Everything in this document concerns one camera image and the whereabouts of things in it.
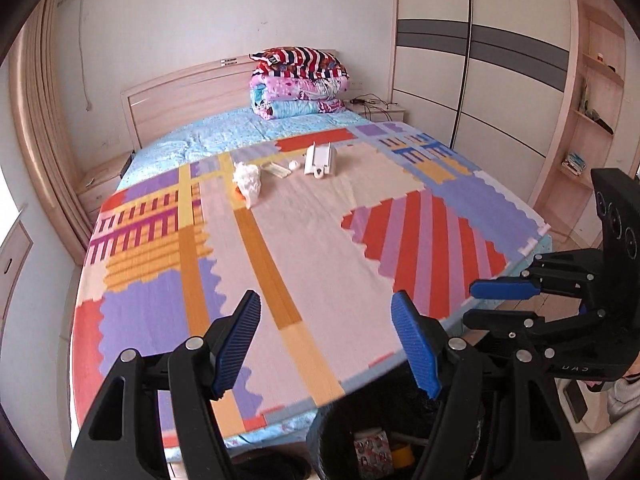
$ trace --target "metal screw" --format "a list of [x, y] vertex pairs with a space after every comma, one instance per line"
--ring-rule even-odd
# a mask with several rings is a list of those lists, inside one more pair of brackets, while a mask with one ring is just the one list
[[528, 350], [518, 350], [516, 352], [516, 359], [521, 363], [530, 363], [533, 359], [531, 352]]
[[190, 337], [184, 345], [187, 347], [187, 350], [197, 350], [204, 345], [204, 339], [201, 337]]
[[452, 337], [449, 339], [449, 348], [452, 350], [464, 350], [466, 348], [466, 341], [460, 337]]
[[123, 363], [128, 363], [129, 361], [133, 361], [136, 358], [136, 351], [133, 348], [129, 348], [120, 354], [120, 360]]

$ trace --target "stack of books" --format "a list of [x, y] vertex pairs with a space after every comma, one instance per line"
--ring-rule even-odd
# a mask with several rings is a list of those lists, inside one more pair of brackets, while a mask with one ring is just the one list
[[564, 158], [562, 165], [571, 171], [575, 176], [581, 176], [587, 163], [577, 153], [568, 153]]

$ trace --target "black trash bin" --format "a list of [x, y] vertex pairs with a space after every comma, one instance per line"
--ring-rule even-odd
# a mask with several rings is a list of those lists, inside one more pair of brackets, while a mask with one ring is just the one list
[[[321, 480], [359, 480], [354, 433], [380, 427], [387, 435], [394, 431], [427, 439], [438, 407], [417, 387], [408, 364], [403, 364], [318, 411], [306, 436], [312, 465]], [[412, 448], [417, 464], [424, 448]], [[410, 478], [414, 468], [388, 478]]]

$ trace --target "wardrobe door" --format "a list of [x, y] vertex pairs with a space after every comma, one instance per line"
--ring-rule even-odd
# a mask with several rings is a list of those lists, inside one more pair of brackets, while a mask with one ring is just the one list
[[454, 149], [527, 201], [558, 122], [569, 0], [472, 0], [470, 59]]
[[393, 101], [450, 145], [465, 66], [469, 0], [398, 0]]

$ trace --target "wooden headboard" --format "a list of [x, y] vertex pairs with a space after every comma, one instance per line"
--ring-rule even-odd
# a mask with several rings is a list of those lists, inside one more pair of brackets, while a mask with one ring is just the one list
[[134, 149], [139, 150], [179, 126], [248, 106], [249, 56], [192, 66], [122, 92], [122, 107]]

